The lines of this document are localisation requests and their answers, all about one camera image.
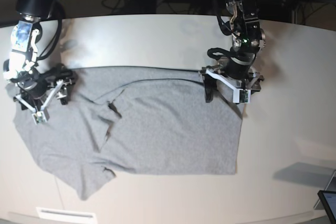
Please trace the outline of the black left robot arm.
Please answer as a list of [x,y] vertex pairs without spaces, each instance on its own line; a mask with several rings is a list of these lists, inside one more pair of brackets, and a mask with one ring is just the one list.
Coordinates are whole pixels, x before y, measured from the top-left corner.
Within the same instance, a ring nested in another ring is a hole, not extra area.
[[250,103],[252,94],[261,90],[264,76],[253,68],[258,53],[266,44],[260,26],[256,0],[212,0],[213,10],[223,35],[230,36],[229,50],[210,48],[207,56],[216,65],[203,67],[205,101],[212,102],[219,83],[230,88],[232,102]]

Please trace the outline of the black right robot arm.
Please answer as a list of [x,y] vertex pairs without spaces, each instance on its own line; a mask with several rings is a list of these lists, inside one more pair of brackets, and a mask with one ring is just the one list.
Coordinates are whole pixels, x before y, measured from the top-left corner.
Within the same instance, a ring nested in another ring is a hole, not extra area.
[[[53,98],[66,105],[67,86],[74,84],[73,71],[62,64],[44,73],[37,69],[39,62],[55,50],[60,38],[65,16],[61,5],[57,0],[18,0],[16,11],[21,19],[12,30],[11,52],[3,64],[4,79],[19,88],[14,101],[19,102],[23,110],[31,110],[34,114],[46,111]],[[37,43],[43,35],[40,22],[53,16],[57,18],[55,35],[45,50],[39,53]]]

